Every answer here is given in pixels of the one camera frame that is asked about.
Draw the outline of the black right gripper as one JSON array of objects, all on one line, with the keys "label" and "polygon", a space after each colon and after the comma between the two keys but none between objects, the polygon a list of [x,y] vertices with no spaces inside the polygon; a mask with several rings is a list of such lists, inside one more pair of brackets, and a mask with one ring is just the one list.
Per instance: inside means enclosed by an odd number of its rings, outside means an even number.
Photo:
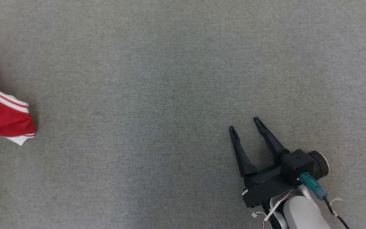
[{"label": "black right gripper", "polygon": [[[289,150],[279,142],[260,118],[254,117],[253,121],[272,152],[274,163],[280,165],[281,157],[288,154]],[[293,181],[285,179],[285,176],[281,173],[281,166],[270,166],[257,172],[256,166],[250,162],[245,153],[234,126],[229,127],[229,132],[240,176],[244,179],[243,201],[247,208],[257,207],[262,202],[269,201],[271,198],[300,185],[300,181],[297,179]]]}]

